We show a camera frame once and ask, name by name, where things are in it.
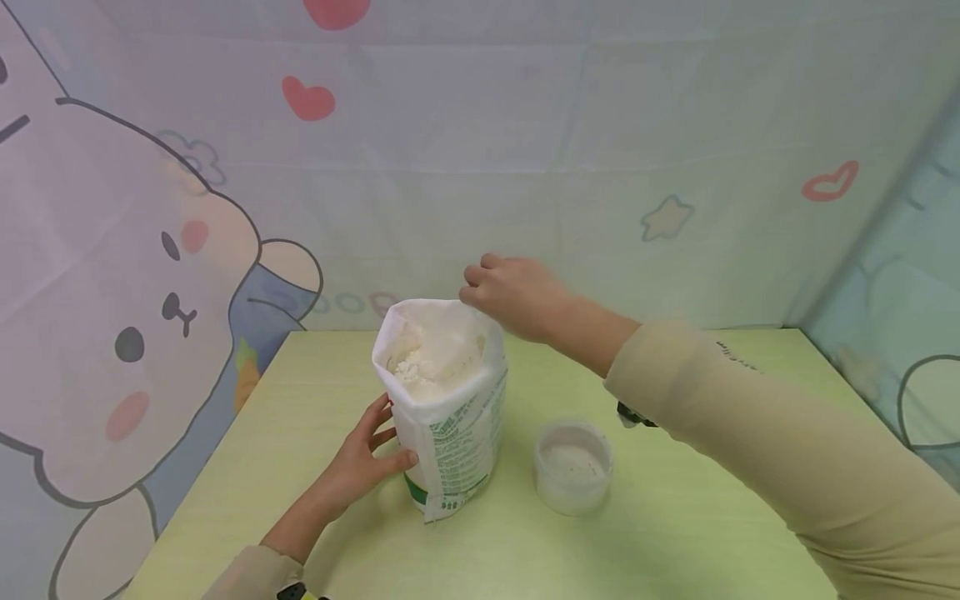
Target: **white paper bag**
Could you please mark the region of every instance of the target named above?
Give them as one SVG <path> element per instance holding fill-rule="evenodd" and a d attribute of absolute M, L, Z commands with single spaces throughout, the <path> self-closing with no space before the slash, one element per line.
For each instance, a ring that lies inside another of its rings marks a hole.
<path fill-rule="evenodd" d="M 394 375 L 414 350 L 455 387 L 415 399 L 418 389 Z M 420 457 L 406 482 L 423 521 L 453 515 L 496 462 L 507 383 L 503 330 L 457 300 L 405 300 L 387 311 L 373 365 L 394 402 L 400 444 Z"/>

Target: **flour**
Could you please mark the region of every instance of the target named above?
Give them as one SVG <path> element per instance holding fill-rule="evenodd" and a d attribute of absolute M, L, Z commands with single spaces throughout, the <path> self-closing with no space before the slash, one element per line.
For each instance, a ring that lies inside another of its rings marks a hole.
<path fill-rule="evenodd" d="M 482 347 L 461 336 L 445 332 L 427 333 L 423 327 L 406 331 L 406 345 L 390 372 L 415 402 L 432 402 L 453 392 L 480 369 Z"/>
<path fill-rule="evenodd" d="M 435 380 L 437 366 L 424 358 L 419 348 L 396 364 L 394 375 L 417 402 L 429 402 L 446 391 L 443 383 Z"/>
<path fill-rule="evenodd" d="M 564 483 L 594 483 L 604 476 L 597 457 L 576 444 L 552 444 L 544 448 L 543 461 L 549 473 Z"/>

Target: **pink heart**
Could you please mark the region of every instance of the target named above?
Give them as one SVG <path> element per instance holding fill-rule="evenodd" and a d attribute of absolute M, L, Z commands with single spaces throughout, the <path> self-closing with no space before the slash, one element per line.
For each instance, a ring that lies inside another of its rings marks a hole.
<path fill-rule="evenodd" d="M 833 202 L 850 190 L 859 171 L 860 163 L 848 160 L 835 172 L 818 175 L 805 183 L 801 193 L 812 202 Z"/>
<path fill-rule="evenodd" d="M 304 121 L 325 119 L 336 106 L 333 94 L 325 87 L 306 87 L 293 76 L 284 77 L 282 87 L 287 104 Z"/>
<path fill-rule="evenodd" d="M 360 22 L 370 9 L 370 0 L 303 0 L 317 27 L 339 31 Z"/>

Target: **plastic container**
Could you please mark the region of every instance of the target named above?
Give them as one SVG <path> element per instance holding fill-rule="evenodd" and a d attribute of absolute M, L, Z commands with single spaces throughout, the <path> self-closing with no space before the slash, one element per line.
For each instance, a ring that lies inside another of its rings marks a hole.
<path fill-rule="evenodd" d="M 613 452 L 593 425 L 560 420 L 537 439 L 534 465 L 543 504 L 561 515 L 580 516 L 603 502 L 613 475 Z"/>

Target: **table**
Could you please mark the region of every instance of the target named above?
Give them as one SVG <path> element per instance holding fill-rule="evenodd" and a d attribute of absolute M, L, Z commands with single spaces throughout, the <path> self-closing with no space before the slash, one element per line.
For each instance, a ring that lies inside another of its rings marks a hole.
<path fill-rule="evenodd" d="M 335 454 L 380 392 L 372 332 L 292 333 L 210 458 L 125 600 L 197 598 L 257 543 Z M 798 330 L 718 336 L 761 371 L 873 416 Z M 315 593 L 373 598 L 834 598 L 777 516 L 711 460 L 659 429 L 624 429 L 590 372 L 508 339 L 503 445 L 490 484 L 457 515 L 424 525 L 403 481 L 387 482 L 321 538 L 306 566 Z M 604 507 L 583 518 L 544 507 L 533 444 L 556 418 L 589 420 L 615 467 Z"/>

